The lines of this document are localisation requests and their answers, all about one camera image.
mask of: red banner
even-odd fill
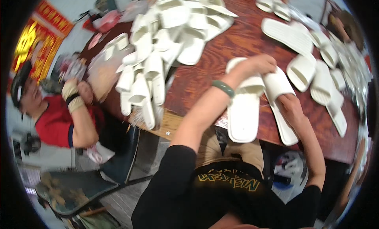
[[[26,60],[32,63],[30,77],[45,79],[53,58],[73,24],[47,0],[42,0],[22,31],[17,43],[12,71],[17,73]]]
[[[47,76],[62,41],[36,19],[30,18],[17,43],[12,70],[18,72],[26,60],[31,60],[30,77],[39,82]]]
[[[42,0],[35,11],[43,20],[61,32],[64,37],[66,37],[73,28],[73,24],[51,6],[47,0]]]

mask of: clear plastic bag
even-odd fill
[[[110,59],[105,60],[105,50],[95,56],[88,65],[88,79],[91,84],[96,99],[103,102],[114,84],[117,82],[119,74],[116,73],[122,64],[122,59],[134,51],[134,46],[129,44],[125,49],[115,48]]]
[[[69,80],[70,78],[77,78],[78,81],[83,79],[84,73],[87,70],[87,66],[83,64],[80,59],[75,57],[67,58],[64,60],[64,64],[68,64],[67,71],[63,77],[64,81]]]
[[[131,22],[138,14],[145,14],[148,8],[146,1],[132,1],[122,12],[119,22]]]

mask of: red shirt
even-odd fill
[[[61,95],[45,97],[49,103],[45,112],[37,120],[35,127],[42,142],[58,147],[73,147],[73,121]],[[88,112],[100,133],[104,125],[104,115],[98,106],[87,106]]]

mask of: black cap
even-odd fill
[[[11,84],[11,96],[15,107],[20,107],[21,95],[25,88],[25,82],[31,71],[31,61],[24,62],[20,71],[17,72]]]

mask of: chair seat cushion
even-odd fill
[[[61,215],[76,213],[94,198],[119,186],[102,179],[98,171],[50,171],[40,177],[37,194]]]

